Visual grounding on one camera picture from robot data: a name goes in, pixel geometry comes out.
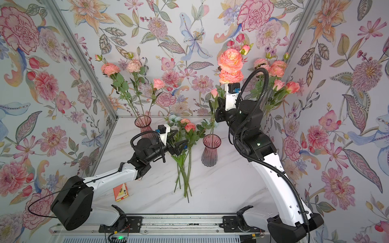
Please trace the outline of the pink flower stem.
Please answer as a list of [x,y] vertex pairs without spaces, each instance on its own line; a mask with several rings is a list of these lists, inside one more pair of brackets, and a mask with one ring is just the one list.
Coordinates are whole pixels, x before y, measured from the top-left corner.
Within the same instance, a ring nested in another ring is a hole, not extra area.
[[139,113],[134,107],[134,101],[129,92],[129,84],[120,73],[120,68],[113,63],[108,62],[102,55],[95,55],[97,62],[102,62],[101,72],[104,76],[112,80],[111,86],[114,88],[116,93],[119,95],[120,100],[125,100],[127,105],[132,110],[135,117],[139,117]]
[[142,115],[145,115],[145,111],[143,109],[143,105],[142,105],[142,102],[141,102],[141,98],[140,98],[140,95],[141,95],[141,92],[139,91],[139,85],[140,85],[140,71],[141,71],[141,68],[142,68],[142,63],[140,62],[140,60],[138,60],[133,53],[129,52],[127,54],[127,57],[129,58],[128,60],[128,64],[127,64],[127,67],[126,67],[126,71],[128,73],[131,73],[132,76],[133,76],[133,88],[134,88],[134,92],[139,100],[139,103],[140,103],[140,106],[141,106],[141,110],[142,110]]
[[[268,59],[265,59],[265,58],[256,59],[254,62],[255,69],[264,68],[268,71],[268,74],[269,74],[269,82],[268,82],[268,88],[267,88],[268,91],[270,91],[272,89],[272,86],[273,86],[274,81],[275,81],[275,78],[273,76],[271,76],[271,71],[270,71],[271,67],[272,67],[272,64],[270,63],[270,61]],[[259,72],[253,78],[253,89],[250,91],[252,94],[252,98],[254,100],[257,100],[259,98],[259,96],[261,95],[262,90],[263,90],[263,85],[264,85],[264,75],[263,75],[263,73]]]
[[221,69],[219,82],[221,84],[234,84],[243,80],[243,57],[251,50],[251,46],[244,45],[240,50],[228,49],[218,57],[218,65]]
[[287,95],[286,85],[281,80],[275,80],[273,87],[267,92],[262,111],[266,116],[279,107]]
[[282,59],[279,59],[277,55],[269,52],[265,57],[267,60],[265,69],[268,71],[269,76],[281,79],[284,76],[288,66],[286,61],[289,59],[289,54],[286,53]]
[[286,85],[287,95],[297,93],[300,90],[300,84],[296,82],[288,82]]

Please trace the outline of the pink rose stem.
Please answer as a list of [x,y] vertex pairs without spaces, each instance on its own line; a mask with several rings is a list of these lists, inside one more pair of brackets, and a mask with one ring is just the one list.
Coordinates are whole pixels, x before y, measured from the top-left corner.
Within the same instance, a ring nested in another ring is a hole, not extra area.
[[214,135],[214,130],[216,128],[216,110],[219,108],[218,105],[218,98],[224,98],[225,91],[222,87],[217,86],[215,89],[211,90],[211,98],[209,100],[209,106],[211,109],[211,129],[210,129],[210,134]]
[[154,79],[152,85],[152,93],[151,93],[151,103],[149,107],[149,114],[151,114],[151,109],[155,105],[159,94],[159,90],[162,90],[165,87],[165,82],[161,79]]

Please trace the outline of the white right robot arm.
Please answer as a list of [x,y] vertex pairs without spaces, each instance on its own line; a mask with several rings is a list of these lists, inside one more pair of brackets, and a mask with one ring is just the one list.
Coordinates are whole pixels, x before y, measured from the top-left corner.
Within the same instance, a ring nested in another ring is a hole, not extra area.
[[[243,100],[242,93],[258,74],[264,77],[259,98],[256,101]],[[228,84],[225,97],[217,99],[216,122],[226,122],[232,135],[232,145],[239,155],[253,163],[278,210],[272,215],[246,206],[236,213],[238,228],[243,232],[253,228],[267,231],[270,240],[276,243],[310,243],[311,231],[322,226],[324,220],[303,202],[282,166],[276,147],[269,136],[260,130],[263,118],[260,105],[268,86],[268,71],[260,67],[250,74],[244,85]]]

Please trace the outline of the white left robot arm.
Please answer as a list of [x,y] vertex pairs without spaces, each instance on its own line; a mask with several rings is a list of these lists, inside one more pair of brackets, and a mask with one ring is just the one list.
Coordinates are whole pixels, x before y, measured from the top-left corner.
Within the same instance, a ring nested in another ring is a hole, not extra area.
[[178,130],[172,130],[168,124],[159,125],[155,131],[139,133],[130,140],[133,156],[121,162],[117,169],[85,179],[69,178],[62,190],[53,193],[55,199],[50,206],[53,217],[68,231],[97,224],[117,232],[127,230],[130,222],[122,209],[116,205],[98,205],[95,200],[115,187],[141,178],[151,169],[152,162],[164,161],[167,153],[181,155],[188,148],[188,140],[175,142],[176,134]]

